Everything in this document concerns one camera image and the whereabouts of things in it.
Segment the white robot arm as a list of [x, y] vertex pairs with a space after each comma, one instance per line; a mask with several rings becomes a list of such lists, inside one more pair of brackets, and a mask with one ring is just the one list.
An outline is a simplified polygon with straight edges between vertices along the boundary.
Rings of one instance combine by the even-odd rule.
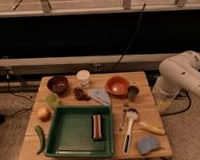
[[160, 64], [160, 76], [152, 89], [160, 113], [167, 110], [181, 89], [200, 99], [199, 69], [200, 55], [192, 50], [168, 57]]

